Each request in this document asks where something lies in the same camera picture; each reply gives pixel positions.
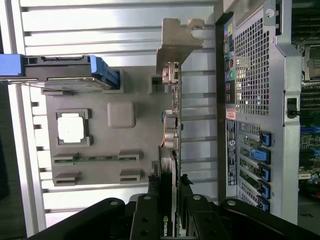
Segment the green RAM stick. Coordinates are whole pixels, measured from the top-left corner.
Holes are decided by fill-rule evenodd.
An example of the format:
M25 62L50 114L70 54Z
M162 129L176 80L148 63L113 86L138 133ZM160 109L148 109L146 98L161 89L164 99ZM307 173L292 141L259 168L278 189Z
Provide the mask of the green RAM stick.
M82 156L80 154L57 154L53 158L56 164L75 164L110 161L139 161L139 155L107 155L107 156Z

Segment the blue card retainer row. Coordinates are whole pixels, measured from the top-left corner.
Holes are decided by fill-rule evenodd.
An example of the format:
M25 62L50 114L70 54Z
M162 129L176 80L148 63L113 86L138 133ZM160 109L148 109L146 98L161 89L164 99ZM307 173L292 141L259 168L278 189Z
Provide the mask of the blue card retainer row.
M253 147L249 156L252 160L258 162L258 189L260 193L259 207L265 211L270 211L271 199L271 151L269 148L272 145L272 134L268 131L259 132L259 147Z

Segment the grey plastic parts rack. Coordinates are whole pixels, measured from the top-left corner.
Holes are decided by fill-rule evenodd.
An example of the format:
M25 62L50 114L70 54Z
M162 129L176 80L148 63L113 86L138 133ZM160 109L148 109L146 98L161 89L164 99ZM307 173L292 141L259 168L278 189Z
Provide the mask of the grey plastic parts rack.
M159 147L171 91L152 66L118 68L120 89L58 92L47 95L47 126L52 181L56 187L98 184L140 184L160 175ZM58 117L77 113L84 120L84 139L63 143ZM54 163L56 155L139 155L139 161Z

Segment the silver CPU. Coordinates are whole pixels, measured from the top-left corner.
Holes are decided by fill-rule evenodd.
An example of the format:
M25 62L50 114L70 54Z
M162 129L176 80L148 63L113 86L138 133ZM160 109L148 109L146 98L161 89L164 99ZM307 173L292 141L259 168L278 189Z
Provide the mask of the silver CPU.
M80 143L85 138L84 119L79 113L62 113L57 119L57 130L63 143Z

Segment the dark grey PC case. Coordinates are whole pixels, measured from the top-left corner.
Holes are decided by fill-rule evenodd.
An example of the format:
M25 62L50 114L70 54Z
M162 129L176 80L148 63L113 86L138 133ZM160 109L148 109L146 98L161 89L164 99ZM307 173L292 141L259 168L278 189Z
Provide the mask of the dark grey PC case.
M297 224L303 51L313 0L218 0L215 6L218 198L259 207L260 131L270 132L270 211Z

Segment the hard disk in blue caddy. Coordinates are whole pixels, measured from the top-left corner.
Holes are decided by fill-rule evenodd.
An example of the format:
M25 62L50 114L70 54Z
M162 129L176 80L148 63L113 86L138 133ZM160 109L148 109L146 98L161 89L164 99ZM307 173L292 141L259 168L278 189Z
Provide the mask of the hard disk in blue caddy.
M120 72L95 55L78 57L0 54L0 84L49 92L103 92L121 88Z

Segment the metal CPU socket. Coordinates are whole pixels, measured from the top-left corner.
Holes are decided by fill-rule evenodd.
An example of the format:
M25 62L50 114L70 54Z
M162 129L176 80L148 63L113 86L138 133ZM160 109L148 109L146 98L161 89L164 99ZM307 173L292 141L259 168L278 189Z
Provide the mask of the metal CPU socket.
M301 46L305 82L320 82L320 41L305 41Z

